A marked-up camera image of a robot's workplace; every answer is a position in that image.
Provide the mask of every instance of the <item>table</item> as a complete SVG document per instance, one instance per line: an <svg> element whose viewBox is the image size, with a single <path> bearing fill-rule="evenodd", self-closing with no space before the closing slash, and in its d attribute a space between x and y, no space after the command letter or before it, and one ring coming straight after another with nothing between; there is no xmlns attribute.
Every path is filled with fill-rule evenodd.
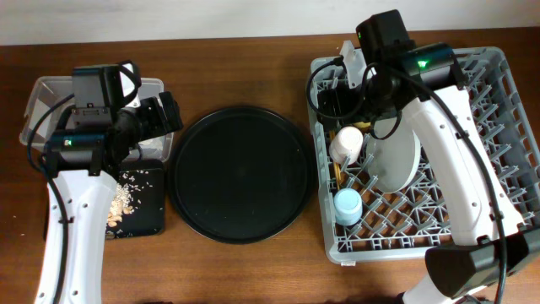
<svg viewBox="0 0 540 304"><path fill-rule="evenodd" d="M498 46L506 54L533 132L540 134L540 28L412 32L419 45ZM133 41L48 46L0 46L0 298L33 301L40 278L46 183L31 170L19 143L35 80L69 75L75 66L136 62L144 77L163 80L189 126L225 106L274 110L309 134L305 81L311 60L337 55L353 34L188 41ZM423 260L341 267L325 256L316 195L302 215L270 240L226 245L199 236L166 203L165 232L105 242L104 303L173 301L391 303L414 286ZM540 298L540 261L508 280L506 303ZM483 292L494 298L494 287Z"/></svg>

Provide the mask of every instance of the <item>dish rack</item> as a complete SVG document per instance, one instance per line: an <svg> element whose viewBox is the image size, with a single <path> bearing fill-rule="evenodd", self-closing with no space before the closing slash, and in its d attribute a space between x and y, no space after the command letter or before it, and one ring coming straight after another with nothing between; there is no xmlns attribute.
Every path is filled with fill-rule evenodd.
<svg viewBox="0 0 540 304"><path fill-rule="evenodd" d="M517 92L505 54L496 47L454 50L468 82L474 121L484 148L510 201L527 225L540 225L540 153ZM313 72L333 57L311 63ZM347 82L341 67L328 67L315 76L311 99L317 104L321 90ZM397 193L382 193L373 186L376 176L366 168L373 155L365 149L358 161L343 169L346 185L359 185L364 215L352 227L335 222L333 196L338 190L328 155L330 134L308 106L310 130L315 141L319 176L319 203L325 249L333 263L422 258L433 246L451 241L451 223L436 176L422 151L413 181ZM369 141L364 136L364 144Z"/></svg>

